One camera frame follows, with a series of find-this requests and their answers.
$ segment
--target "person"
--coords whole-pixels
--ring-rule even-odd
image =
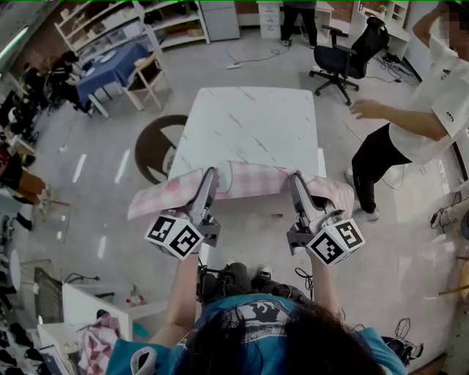
[[[309,257],[315,302],[273,281],[269,266],[250,281],[245,265],[231,263],[203,286],[194,324],[199,255],[189,255],[178,265],[161,330],[148,344],[117,341],[106,373],[406,374],[374,329],[354,333],[341,323],[332,275]]]
[[[52,87],[59,95],[86,113],[90,109],[91,102],[88,100],[86,105],[82,105],[80,102],[80,97],[76,89],[80,77],[74,68],[74,64],[77,61],[78,57],[72,51],[64,52],[60,58],[52,64],[49,80],[51,81]]]
[[[430,34],[438,19],[453,49]],[[380,218],[374,184],[391,166],[428,163],[469,125],[469,5],[441,2],[415,24],[413,32],[429,48],[434,64],[407,109],[376,100],[358,100],[350,108],[357,119],[388,122],[366,137],[352,159],[352,169],[345,171],[345,179],[360,201],[361,208],[355,213],[359,220]]]
[[[49,106],[49,102],[44,95],[45,79],[41,76],[39,70],[27,62],[24,65],[22,78],[23,82],[32,89],[30,93],[32,99],[40,104],[41,109],[46,109]]]
[[[301,14],[303,23],[308,33],[309,47],[317,45],[317,29],[314,22],[316,0],[308,1],[284,1],[284,25],[281,27],[281,40],[286,47],[290,46],[293,27],[295,26],[298,13]]]

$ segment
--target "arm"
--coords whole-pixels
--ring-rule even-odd
[[[385,119],[411,133],[439,141],[448,135],[440,120],[433,113],[408,111],[384,105],[376,100],[357,100],[350,107],[357,119]]]
[[[430,29],[433,23],[447,10],[447,5],[443,2],[439,3],[430,13],[427,13],[424,17],[417,21],[412,28],[413,33],[419,40],[425,44],[428,48],[430,47]]]
[[[314,301],[329,310],[334,316],[340,316],[339,297],[330,270],[311,251],[307,251],[307,253],[311,259],[313,272]]]
[[[191,254],[177,265],[168,313],[163,328],[149,341],[172,348],[192,330],[196,320],[196,285],[199,254]]]

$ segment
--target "white box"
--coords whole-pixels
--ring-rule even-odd
[[[160,215],[148,228],[145,239],[183,260],[202,243],[204,236],[188,219]]]
[[[261,15],[259,17],[261,26],[262,25],[272,25],[280,26],[280,17],[274,15]]]
[[[306,247],[326,266],[339,263],[365,245],[353,219],[326,226]]]
[[[262,39],[280,39],[280,26],[261,25]]]
[[[279,5],[259,5],[259,15],[273,15],[278,17],[280,15],[280,6]]]
[[[144,27],[140,21],[136,21],[127,25],[122,30],[127,38],[133,38],[139,36],[143,32]]]

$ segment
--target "table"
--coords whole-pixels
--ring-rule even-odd
[[[120,48],[116,55],[109,61],[100,63],[95,62],[93,67],[95,71],[88,76],[83,77],[77,85],[78,96],[82,105],[85,105],[90,99],[100,113],[108,118],[109,114],[101,103],[92,95],[96,90],[109,83],[117,83],[122,86],[130,101],[138,111],[143,109],[143,105],[134,93],[127,90],[128,79],[135,70],[134,62],[138,59],[149,56],[149,51],[138,43],[130,43]]]
[[[294,168],[320,175],[313,94],[271,87],[200,89],[169,179],[225,160]],[[226,210],[293,212],[284,194],[217,201]]]
[[[165,311],[168,301],[149,302],[132,308],[120,307],[106,302],[95,296],[105,292],[115,292],[119,286],[112,285],[72,285],[66,283],[62,286],[62,307],[64,321],[67,324],[91,324],[96,321],[96,313],[103,309],[119,321],[119,333],[124,340],[133,340],[133,321],[145,316]]]
[[[261,26],[261,35],[265,39],[280,39],[281,17],[280,7],[282,1],[258,1],[259,23]],[[329,39],[329,31],[322,26],[329,26],[334,8],[326,1],[317,1],[315,22],[317,28],[317,42],[325,44]]]

